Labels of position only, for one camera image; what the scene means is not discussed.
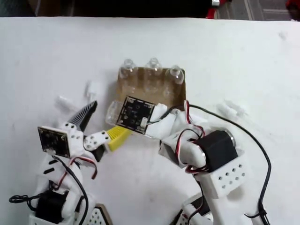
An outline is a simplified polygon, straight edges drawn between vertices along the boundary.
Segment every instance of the cable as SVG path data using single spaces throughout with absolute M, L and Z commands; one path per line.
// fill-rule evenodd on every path
M 271 161 L 270 161 L 270 158 L 266 152 L 266 150 L 263 148 L 263 146 L 260 144 L 260 142 L 248 131 L 246 130 L 244 127 L 242 127 L 241 125 L 231 121 L 231 120 L 228 120 L 222 116 L 219 116 L 211 111 L 208 111 L 202 107 L 199 107 L 199 106 L 196 106 L 196 105 L 189 105 L 190 107 L 193 107 L 193 108 L 196 108 L 196 109 L 200 109 L 202 110 L 203 112 L 205 113 L 208 113 L 210 115 L 213 115 L 215 117 L 218 117 L 219 119 L 221 120 L 224 120 L 228 123 L 231 123 L 233 125 L 235 125 L 236 127 L 238 127 L 239 129 L 241 129 L 242 131 L 244 131 L 246 134 L 248 134 L 254 141 L 255 143 L 258 145 L 258 147 L 261 149 L 264 157 L 266 158 L 266 161 L 267 161 L 267 164 L 268 164 L 268 170 L 267 170 L 267 174 L 266 174 L 266 178 L 265 178 L 265 181 L 264 181 L 264 184 L 263 184 L 263 187 L 262 187 L 262 191 L 261 191 L 261 194 L 259 196 L 259 200 L 258 200 L 258 213 L 254 216 L 248 216 L 248 215 L 245 215 L 247 216 L 248 218 L 255 218 L 255 217 L 260 217 L 263 224 L 264 225 L 270 225 L 269 223 L 269 220 L 266 216 L 267 212 L 265 211 L 264 207 L 263 207 L 263 198 L 264 198 L 264 195 L 266 193 L 266 189 L 267 189 L 267 186 L 268 186 L 268 183 L 269 183 L 269 179 L 270 179 L 270 175 L 271 175 L 271 169 L 272 169 L 272 165 L 271 165 Z
M 201 187 L 201 184 L 200 184 L 200 182 L 198 182 L 197 181 L 197 183 L 198 183 L 198 185 L 200 186 L 200 189 L 201 189 L 201 193 L 202 193 L 202 202 L 201 202 L 201 205 L 188 217 L 188 219 L 187 219 L 187 225 L 189 225 L 189 222 L 190 222 L 190 220 L 192 219 L 192 217 L 194 216 L 194 215 L 196 215 L 198 212 L 200 212 L 200 210 L 201 210 L 201 208 L 203 207 L 203 205 L 204 205 L 204 194 L 203 194 L 203 189 L 202 189 L 202 187 Z
M 173 110 L 173 109 L 176 109 L 178 107 L 181 107 L 182 105 L 175 105 L 175 106 L 172 106 L 170 107 L 158 120 L 156 121 L 148 121 L 147 125 L 151 125 L 153 123 L 158 123 L 160 122 L 162 119 L 164 119 L 165 117 L 167 117 L 167 115 Z
M 89 199 L 88 196 L 83 188 L 83 185 L 80 183 L 79 179 L 76 177 L 76 175 L 74 174 L 74 172 L 58 157 L 56 156 L 52 156 L 52 158 L 56 159 L 57 161 L 59 161 L 63 167 L 66 169 L 66 171 L 73 177 L 73 179 L 76 181 L 76 183 L 78 184 L 79 188 L 81 189 L 82 193 L 83 193 L 83 197 L 85 199 L 85 209 L 83 212 L 83 216 L 79 222 L 78 225 L 83 225 L 84 220 L 86 218 L 86 215 L 88 214 L 88 209 L 89 209 Z
M 72 158 L 72 159 L 70 160 L 70 163 L 69 163 L 69 166 L 68 166 L 68 167 L 70 167 L 70 166 L 75 162 L 76 159 L 81 159 L 82 161 L 85 161 L 85 162 L 88 162 L 88 163 L 91 163 L 91 164 L 94 165 L 95 171 L 94 171 L 94 173 L 93 173 L 92 180 L 95 179 L 95 177 L 97 176 L 98 170 L 97 170 L 97 165 L 96 165 L 96 163 L 94 162 L 94 160 L 92 160 L 92 159 L 90 159 L 90 158 L 82 157 L 82 156 L 74 157 L 74 158 Z M 64 178 L 66 177 L 66 175 L 67 175 L 67 171 L 65 171 L 64 174 L 62 175 L 62 177 L 60 178 L 60 180 L 59 180 L 59 182 L 58 182 L 57 187 L 56 187 L 55 190 L 58 190 L 58 189 L 60 188 L 60 186 L 61 186 L 61 184 L 62 184 Z
M 32 196 L 32 197 L 28 197 L 28 195 L 14 195 L 14 196 L 10 197 L 8 201 L 10 203 L 24 203 L 24 202 L 26 202 L 31 211 L 36 211 L 37 209 L 34 208 L 31 205 L 31 201 L 33 199 L 40 198 L 41 195 L 42 195 L 42 193 L 40 193 L 38 195 L 35 195 L 35 196 Z
M 185 165 L 184 163 L 182 163 L 182 161 L 181 161 L 181 159 L 180 159 L 180 144 L 181 144 L 181 138 L 182 138 L 183 133 L 186 132 L 186 131 L 188 131 L 188 130 L 189 130 L 189 131 L 192 131 L 193 133 L 195 133 L 195 134 L 198 136 L 198 138 L 200 138 L 201 135 L 203 134 L 203 132 L 202 132 L 201 135 L 198 135 L 197 132 L 195 132 L 194 130 L 189 129 L 189 128 L 186 128 L 186 129 L 184 129 L 183 131 L 181 131 L 181 133 L 180 133 L 179 136 L 178 136 L 177 143 L 176 143 L 176 148 L 175 148 L 175 155 L 177 156 L 178 163 L 179 163 L 180 165 Z

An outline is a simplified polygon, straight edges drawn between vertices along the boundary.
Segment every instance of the circuit board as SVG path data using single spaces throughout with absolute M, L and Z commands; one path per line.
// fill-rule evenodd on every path
M 153 103 L 127 96 L 116 125 L 144 135 L 154 107 Z
M 68 136 L 66 133 L 45 127 L 38 127 L 37 129 L 43 151 L 53 150 L 58 156 L 70 157 Z

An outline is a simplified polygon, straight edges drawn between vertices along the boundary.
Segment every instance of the white table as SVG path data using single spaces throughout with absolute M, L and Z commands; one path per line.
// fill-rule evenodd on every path
M 104 116 L 119 65 L 132 58 L 142 66 L 152 56 L 165 67 L 186 70 L 192 104 L 215 110 L 228 98 L 246 106 L 249 116 L 239 122 L 262 142 L 273 165 L 264 201 L 269 219 L 272 225 L 299 224 L 299 40 L 297 22 L 0 18 L 1 224 L 28 220 L 26 204 L 9 204 L 8 198 L 31 195 L 35 188 L 44 156 L 37 126 L 62 117 L 55 98 L 63 95 L 83 105 L 86 82 L 101 80 L 87 132 L 108 128 Z M 235 134 L 261 187 L 263 155 L 246 135 Z M 86 179 L 114 224 L 166 225 L 199 191 L 191 176 L 157 151 L 156 141 L 132 136 L 102 159 L 95 181 Z

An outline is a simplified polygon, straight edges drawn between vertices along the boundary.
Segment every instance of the transparent plastic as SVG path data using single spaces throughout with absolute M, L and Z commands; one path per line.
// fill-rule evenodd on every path
M 109 125 L 115 126 L 121 112 L 123 104 L 119 101 L 113 101 L 108 107 L 105 122 Z
M 144 69 L 144 90 L 147 93 L 155 93 L 162 87 L 161 77 L 163 68 L 157 58 L 151 58 Z
M 181 92 L 183 81 L 184 74 L 179 66 L 175 65 L 168 69 L 164 79 L 164 97 L 168 99 L 177 98 Z
M 137 77 L 138 67 L 131 59 L 125 59 L 120 67 L 119 76 L 122 80 L 122 91 L 125 93 L 134 93 L 138 85 Z

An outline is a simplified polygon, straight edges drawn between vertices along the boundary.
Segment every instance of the cardboard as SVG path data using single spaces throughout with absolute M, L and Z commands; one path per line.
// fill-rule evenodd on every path
M 163 68 L 162 75 L 160 78 L 163 80 L 166 71 L 169 68 Z M 117 86 L 117 99 L 120 102 L 124 102 L 126 95 L 139 98 L 144 101 L 148 101 L 151 103 L 162 103 L 165 104 L 168 107 L 176 106 L 176 105 L 183 105 L 183 101 L 186 100 L 186 81 L 185 81 L 185 71 L 182 69 L 184 74 L 184 81 L 180 90 L 180 93 L 177 98 L 175 99 L 167 99 L 163 96 L 163 87 L 161 90 L 159 90 L 157 93 L 154 94 L 146 94 L 143 87 L 143 75 L 144 75 L 144 68 L 139 67 L 138 68 L 138 86 L 134 93 L 126 93 L 122 90 L 122 79 L 120 79 L 120 76 L 118 76 L 118 86 Z

